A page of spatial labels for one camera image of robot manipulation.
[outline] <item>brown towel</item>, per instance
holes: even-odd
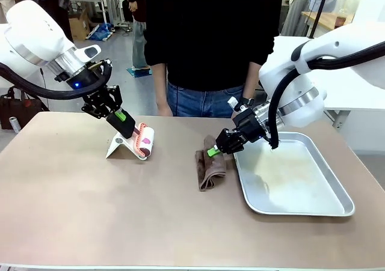
[[[226,175],[226,162],[223,154],[218,154],[212,158],[207,151],[215,145],[213,136],[205,137],[204,149],[196,151],[195,159],[197,162],[199,191],[206,191],[215,187],[218,178]]]

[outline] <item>white desk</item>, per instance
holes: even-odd
[[[290,58],[292,51],[307,40],[306,37],[276,37],[274,53],[268,62],[277,56]],[[327,91],[325,113],[336,129],[342,127],[351,111],[385,111],[385,90],[367,83],[350,68],[314,70],[305,76]]]

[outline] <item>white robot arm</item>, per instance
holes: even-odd
[[[138,132],[135,120],[120,107],[119,86],[106,85],[112,72],[111,61],[91,62],[100,53],[99,46],[77,49],[57,23],[32,1],[12,7],[7,20],[8,24],[0,25],[1,77],[32,96],[54,100],[82,97],[84,112],[106,118],[126,139]],[[56,81],[67,83],[72,90],[47,90],[25,79],[43,66],[54,73]]]
[[[236,128],[224,129],[209,154],[235,153],[260,138],[273,149],[283,126],[304,127],[321,118],[326,93],[305,73],[315,69],[352,69],[370,84],[385,89],[385,23],[349,24],[298,46],[287,58],[269,61],[260,70],[260,82],[269,100],[255,108],[251,101],[230,102],[236,111]]]

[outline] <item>pants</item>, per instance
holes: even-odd
[[[216,92],[183,89],[168,83],[167,102],[174,116],[231,118],[233,109],[227,103],[231,97],[239,100],[244,86]]]
[[[0,23],[7,23],[5,15],[13,5],[14,0],[0,0]]]
[[[59,7],[59,0],[45,0],[40,3],[40,6],[60,26],[66,37],[73,42],[68,11]]]
[[[294,0],[290,6],[281,35],[305,37],[308,26],[306,25],[306,18],[301,13],[306,10],[309,10],[309,0]]]
[[[141,23],[134,19],[134,43],[132,46],[132,65],[136,69],[147,67],[146,59],[144,57],[144,45],[146,44],[146,39],[144,38],[145,30],[146,23]]]

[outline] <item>silver metal ring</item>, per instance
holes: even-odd
[[[5,32],[5,39],[12,46],[12,48],[24,59],[26,59],[31,64],[37,65],[39,67],[45,65],[47,61],[41,59],[39,56],[32,53],[26,46],[19,42],[12,31],[12,28],[8,28]]]
[[[289,115],[290,113],[293,113],[294,111],[302,108],[304,105],[317,98],[318,95],[319,92],[317,88],[313,87],[293,102],[290,102],[287,105],[279,108],[279,111],[283,116]]]

